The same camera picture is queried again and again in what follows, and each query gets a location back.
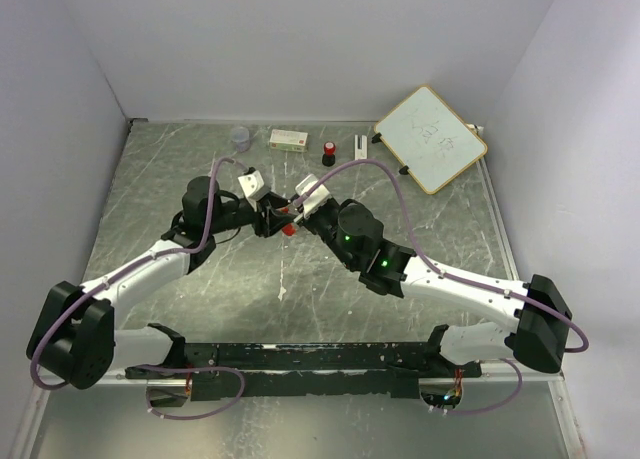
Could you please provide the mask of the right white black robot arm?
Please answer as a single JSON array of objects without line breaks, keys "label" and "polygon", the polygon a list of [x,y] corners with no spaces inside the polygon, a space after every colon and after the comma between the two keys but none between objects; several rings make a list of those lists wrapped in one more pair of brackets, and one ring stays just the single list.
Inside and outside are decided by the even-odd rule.
[{"label": "right white black robot arm", "polygon": [[535,274],[528,282],[428,265],[417,252],[383,236],[384,226],[363,204],[329,198],[305,201],[299,223],[378,295],[450,302],[482,318],[473,326],[442,325],[430,336],[426,369],[448,375],[476,360],[515,359],[529,369],[560,371],[571,311],[554,282]]}]

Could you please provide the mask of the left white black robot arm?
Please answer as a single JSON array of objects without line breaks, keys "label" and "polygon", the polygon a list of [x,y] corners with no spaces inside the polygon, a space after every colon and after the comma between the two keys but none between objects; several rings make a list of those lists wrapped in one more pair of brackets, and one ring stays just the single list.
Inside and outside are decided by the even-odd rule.
[{"label": "left white black robot arm", "polygon": [[33,382],[50,387],[40,370],[80,390],[112,369],[151,367],[165,378],[181,374],[187,364],[182,335],[156,323],[122,331],[121,323],[152,293],[202,266],[216,248],[216,234],[250,226],[268,238],[292,223],[288,200],[257,172],[238,181],[241,196],[220,189],[209,176],[191,180],[169,230],[147,252],[98,279],[53,286],[26,350]]}]

